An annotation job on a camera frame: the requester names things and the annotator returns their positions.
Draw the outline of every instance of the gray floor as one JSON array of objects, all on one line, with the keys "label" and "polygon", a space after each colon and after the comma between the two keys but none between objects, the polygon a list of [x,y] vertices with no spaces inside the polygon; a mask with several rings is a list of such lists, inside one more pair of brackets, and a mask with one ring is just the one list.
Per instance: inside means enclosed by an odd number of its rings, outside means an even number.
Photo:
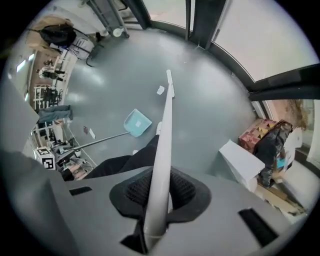
[{"label": "gray floor", "polygon": [[162,119],[170,69],[175,90],[172,103],[172,165],[234,179],[218,150],[254,121],[245,91],[211,55],[194,44],[159,30],[130,30],[130,38],[110,38],[94,58],[95,67],[78,61],[68,84],[66,104],[73,107],[70,129],[80,144],[123,133],[124,120],[138,109],[153,123],[138,138],[114,138],[85,151],[96,164],[131,155],[155,135]]}]

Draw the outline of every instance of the black slot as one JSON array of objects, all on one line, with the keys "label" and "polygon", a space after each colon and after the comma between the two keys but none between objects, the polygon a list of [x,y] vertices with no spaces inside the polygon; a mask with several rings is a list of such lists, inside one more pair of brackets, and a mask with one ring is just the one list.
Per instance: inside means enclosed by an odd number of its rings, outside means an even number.
[{"label": "black slot", "polygon": [[69,192],[70,192],[71,196],[76,196],[76,195],[80,195],[80,194],[89,192],[91,190],[92,190],[91,187],[82,186],[82,187],[78,187],[75,189],[70,189]]},{"label": "black slot", "polygon": [[271,243],[278,235],[253,209],[244,209],[238,212],[245,224],[251,230],[259,244],[264,247]]}]

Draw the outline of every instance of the ceiling light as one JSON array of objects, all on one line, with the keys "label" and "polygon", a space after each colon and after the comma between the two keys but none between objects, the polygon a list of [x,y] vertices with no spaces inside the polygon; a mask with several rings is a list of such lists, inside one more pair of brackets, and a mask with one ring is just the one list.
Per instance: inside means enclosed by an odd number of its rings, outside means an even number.
[{"label": "ceiling light", "polygon": [[35,57],[35,54],[34,54],[34,53],[31,54],[31,55],[29,56],[29,58],[28,58],[28,61],[31,61],[34,57]]},{"label": "ceiling light", "polygon": [[20,69],[26,64],[26,60],[22,61],[18,66],[16,66],[16,71],[19,72]]}]

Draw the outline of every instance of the dustpan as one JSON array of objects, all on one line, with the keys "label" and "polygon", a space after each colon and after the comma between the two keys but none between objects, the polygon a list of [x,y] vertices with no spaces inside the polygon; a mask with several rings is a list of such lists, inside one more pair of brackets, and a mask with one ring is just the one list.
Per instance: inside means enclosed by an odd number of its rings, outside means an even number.
[{"label": "dustpan", "polygon": [[152,122],[136,108],[124,121],[124,128],[132,136],[139,137],[152,124]]}]

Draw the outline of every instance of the plastic bag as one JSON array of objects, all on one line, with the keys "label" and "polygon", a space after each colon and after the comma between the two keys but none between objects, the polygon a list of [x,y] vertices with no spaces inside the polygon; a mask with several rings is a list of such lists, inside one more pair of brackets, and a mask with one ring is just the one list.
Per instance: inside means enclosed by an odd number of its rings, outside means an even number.
[{"label": "plastic bag", "polygon": [[276,158],[284,148],[284,144],[292,125],[286,121],[280,121],[271,129],[256,145],[253,154],[265,164],[265,168],[259,173],[258,181],[265,187],[271,187],[271,175],[274,170]]}]

